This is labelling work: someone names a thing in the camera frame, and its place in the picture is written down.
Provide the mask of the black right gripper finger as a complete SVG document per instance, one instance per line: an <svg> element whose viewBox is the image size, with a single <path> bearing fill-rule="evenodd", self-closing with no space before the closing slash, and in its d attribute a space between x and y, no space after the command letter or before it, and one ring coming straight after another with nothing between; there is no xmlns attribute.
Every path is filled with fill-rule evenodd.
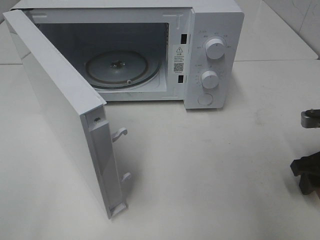
<svg viewBox="0 0 320 240"><path fill-rule="evenodd" d="M320 156L309 155L295 159L290 164L295 177L300 176L299 188L303 195L315 192L320 197Z"/></svg>

